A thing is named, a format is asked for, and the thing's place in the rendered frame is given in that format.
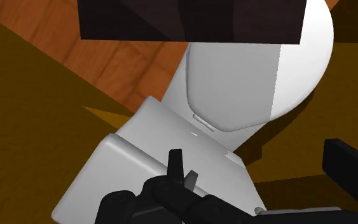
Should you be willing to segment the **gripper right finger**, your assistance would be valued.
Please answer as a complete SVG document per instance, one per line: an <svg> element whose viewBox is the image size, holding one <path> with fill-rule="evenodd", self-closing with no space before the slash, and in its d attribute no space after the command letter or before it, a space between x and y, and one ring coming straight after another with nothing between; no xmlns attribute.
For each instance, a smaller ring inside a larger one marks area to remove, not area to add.
<svg viewBox="0 0 358 224"><path fill-rule="evenodd" d="M322 175L257 183L267 211L256 224L358 224L358 150L326 139Z"/></svg>

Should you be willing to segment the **dark robot stand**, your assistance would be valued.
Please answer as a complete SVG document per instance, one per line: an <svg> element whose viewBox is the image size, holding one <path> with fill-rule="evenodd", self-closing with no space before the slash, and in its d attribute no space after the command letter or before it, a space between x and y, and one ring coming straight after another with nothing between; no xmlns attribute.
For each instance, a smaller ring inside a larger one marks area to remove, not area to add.
<svg viewBox="0 0 358 224"><path fill-rule="evenodd" d="M290 44L307 0L77 0L92 40Z"/></svg>

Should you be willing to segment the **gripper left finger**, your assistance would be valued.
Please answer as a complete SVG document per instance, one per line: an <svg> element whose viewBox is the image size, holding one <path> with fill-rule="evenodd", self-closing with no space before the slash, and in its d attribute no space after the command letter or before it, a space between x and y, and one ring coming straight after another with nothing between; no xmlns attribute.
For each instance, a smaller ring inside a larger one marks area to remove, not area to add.
<svg viewBox="0 0 358 224"><path fill-rule="evenodd" d="M105 195L95 224L130 224L136 213L163 208L185 224L254 224L254 217L214 195L201 197L184 186L182 150L169 151L166 175L146 180L140 194Z"/></svg>

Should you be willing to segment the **white toilet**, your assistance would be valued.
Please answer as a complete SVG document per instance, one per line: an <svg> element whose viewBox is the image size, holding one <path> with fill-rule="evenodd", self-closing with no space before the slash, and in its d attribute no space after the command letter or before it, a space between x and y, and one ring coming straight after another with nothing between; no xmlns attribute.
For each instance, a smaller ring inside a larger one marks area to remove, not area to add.
<svg viewBox="0 0 358 224"><path fill-rule="evenodd" d="M140 193L182 150L194 192L213 194L255 215L264 208L235 150L268 122L298 106L322 78L334 28L325 0L273 0L305 7L297 44L190 43L162 100L137 112L96 147L52 212L58 224L94 224L103 196Z"/></svg>

